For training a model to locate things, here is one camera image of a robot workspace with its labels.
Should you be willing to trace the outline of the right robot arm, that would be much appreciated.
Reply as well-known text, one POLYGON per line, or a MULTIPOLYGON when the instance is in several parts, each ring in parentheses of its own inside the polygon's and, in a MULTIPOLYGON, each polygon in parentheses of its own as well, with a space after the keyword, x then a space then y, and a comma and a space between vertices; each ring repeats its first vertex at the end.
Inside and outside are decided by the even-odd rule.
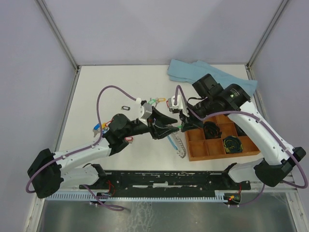
POLYGON ((294 147, 285 141, 260 115, 251 97, 237 84, 223 88, 207 74, 193 83, 201 97, 196 105, 190 105, 181 86, 177 86, 172 98, 172 108, 179 109, 183 126, 202 126, 208 117, 226 115, 236 123, 251 139, 262 154, 262 158, 247 163, 233 163, 222 176, 222 185, 233 189, 243 181, 261 181, 275 187, 286 183, 285 177, 297 167, 304 180, 302 189, 308 187, 308 180, 300 166, 306 152, 302 147, 294 147))

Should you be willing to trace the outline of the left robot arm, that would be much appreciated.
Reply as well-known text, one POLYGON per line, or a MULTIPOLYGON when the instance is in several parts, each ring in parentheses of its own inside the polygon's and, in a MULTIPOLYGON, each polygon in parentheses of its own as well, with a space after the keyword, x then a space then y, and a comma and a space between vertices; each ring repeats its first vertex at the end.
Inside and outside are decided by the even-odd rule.
POLYGON ((99 158, 105 158, 120 153, 129 142, 127 137, 150 134, 155 140, 160 140, 179 131, 173 126, 178 121, 166 116, 151 107, 151 110, 130 120, 124 114, 113 116, 106 133, 100 133, 97 141, 80 148, 62 152, 51 152, 44 149, 39 152, 27 174, 27 193, 35 193, 39 199, 47 198, 63 186, 93 185, 103 188, 107 177, 96 167, 83 168, 81 165, 99 158))

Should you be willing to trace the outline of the large keyring holder blue handle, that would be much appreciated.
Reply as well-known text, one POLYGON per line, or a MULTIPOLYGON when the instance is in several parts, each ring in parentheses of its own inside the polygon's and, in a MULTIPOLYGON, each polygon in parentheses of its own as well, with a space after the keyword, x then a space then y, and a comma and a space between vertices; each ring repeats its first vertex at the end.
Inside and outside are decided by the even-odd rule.
POLYGON ((184 146, 183 141, 179 137, 178 133, 177 132, 172 133, 168 135, 167 138, 171 143, 171 145, 173 146, 173 148, 176 150, 178 156, 184 159, 186 157, 186 148, 184 146))

